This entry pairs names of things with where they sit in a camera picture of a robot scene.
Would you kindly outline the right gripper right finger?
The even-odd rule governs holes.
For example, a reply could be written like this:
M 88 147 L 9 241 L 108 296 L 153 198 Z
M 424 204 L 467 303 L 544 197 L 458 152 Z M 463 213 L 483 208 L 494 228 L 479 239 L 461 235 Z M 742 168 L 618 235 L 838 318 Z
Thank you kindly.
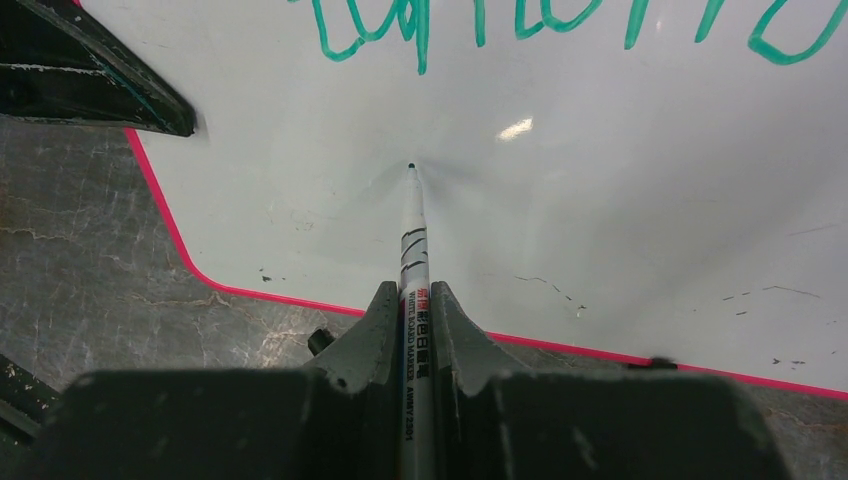
M 529 370 L 468 317 L 446 282 L 433 282 L 430 293 L 435 364 L 441 385 L 473 397 L 495 376 Z

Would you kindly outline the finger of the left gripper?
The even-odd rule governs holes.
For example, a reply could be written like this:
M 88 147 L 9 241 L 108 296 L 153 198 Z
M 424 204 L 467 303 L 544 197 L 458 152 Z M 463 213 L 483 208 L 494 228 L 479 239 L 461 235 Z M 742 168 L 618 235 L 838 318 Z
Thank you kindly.
M 1 113 L 193 135 L 190 103 L 77 1 L 1 4 Z

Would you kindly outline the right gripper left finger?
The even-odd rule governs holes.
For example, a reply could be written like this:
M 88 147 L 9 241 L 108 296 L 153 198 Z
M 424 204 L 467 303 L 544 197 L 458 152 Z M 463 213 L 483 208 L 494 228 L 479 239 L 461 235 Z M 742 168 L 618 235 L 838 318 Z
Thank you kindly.
M 338 391 L 359 394 L 396 380 L 398 286 L 382 282 L 365 314 L 343 335 L 303 365 L 323 375 Z

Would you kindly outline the green whiteboard marker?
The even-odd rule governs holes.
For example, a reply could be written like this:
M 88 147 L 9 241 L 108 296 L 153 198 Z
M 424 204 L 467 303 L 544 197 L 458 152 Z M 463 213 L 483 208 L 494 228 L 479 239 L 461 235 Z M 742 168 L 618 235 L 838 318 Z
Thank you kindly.
M 413 163 L 406 170 L 400 246 L 400 359 L 403 385 L 400 477 L 434 479 L 436 453 L 428 237 L 423 187 Z

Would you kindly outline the pink framed whiteboard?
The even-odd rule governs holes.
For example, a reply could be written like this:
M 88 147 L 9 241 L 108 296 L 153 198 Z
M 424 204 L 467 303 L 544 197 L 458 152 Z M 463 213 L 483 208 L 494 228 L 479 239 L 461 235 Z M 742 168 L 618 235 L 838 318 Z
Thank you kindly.
M 86 1 L 196 111 L 127 136 L 187 267 L 357 314 L 847 395 L 843 1 Z

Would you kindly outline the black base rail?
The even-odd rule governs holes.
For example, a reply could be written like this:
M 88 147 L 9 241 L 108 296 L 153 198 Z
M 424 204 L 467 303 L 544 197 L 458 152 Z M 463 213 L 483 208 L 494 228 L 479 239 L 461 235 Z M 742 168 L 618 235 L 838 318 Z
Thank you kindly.
M 59 392 L 6 356 L 1 356 L 1 434 L 30 443 Z

